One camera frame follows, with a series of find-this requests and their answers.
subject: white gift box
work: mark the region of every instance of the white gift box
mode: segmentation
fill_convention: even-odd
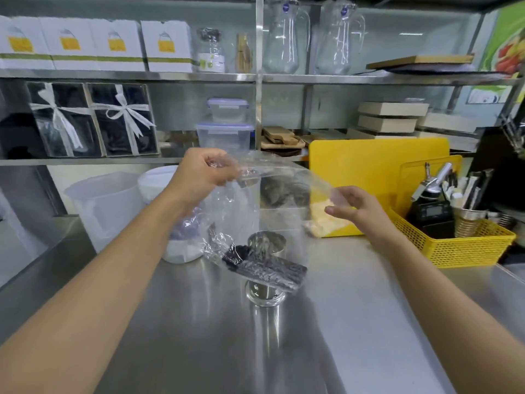
[[[141,26],[150,71],[195,71],[191,31],[186,22],[143,20]]]
[[[0,16],[0,53],[6,69],[55,69],[38,18]]]
[[[138,22],[89,19],[89,26],[101,70],[146,70]]]
[[[100,70],[90,19],[40,18],[57,69]]]

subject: clear plastic container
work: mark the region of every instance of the clear plastic container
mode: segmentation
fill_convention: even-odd
[[[97,253],[144,207],[138,178],[138,174],[116,172],[83,179],[64,191],[73,200]]]
[[[198,123],[195,125],[201,147],[215,147],[227,152],[250,150],[250,124]]]
[[[175,174],[177,166],[157,167],[146,171],[139,177],[139,191],[146,204],[153,201],[168,185]],[[191,216],[183,219],[173,227],[167,249],[162,258],[172,264],[182,264],[202,256],[199,247],[199,213],[196,207]]]
[[[244,123],[248,102],[240,98],[210,98],[208,108],[212,111],[214,122]]]

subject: yellow plastic basket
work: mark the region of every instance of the yellow plastic basket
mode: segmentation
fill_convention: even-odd
[[[390,210],[389,216],[397,229],[438,268],[494,265],[516,237],[513,232],[484,219],[473,237],[432,239],[395,211]]]

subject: left hand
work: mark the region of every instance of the left hand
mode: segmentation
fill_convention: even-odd
[[[215,148],[190,148],[177,167],[164,192],[173,194],[189,210],[200,204],[217,185],[239,177],[240,168],[233,164],[227,167],[211,167],[214,158],[223,157],[226,151]]]

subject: glass jar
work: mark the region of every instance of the glass jar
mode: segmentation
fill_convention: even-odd
[[[225,73],[224,51],[220,44],[220,31],[218,29],[204,28],[197,31],[199,34],[199,60],[200,72]]]

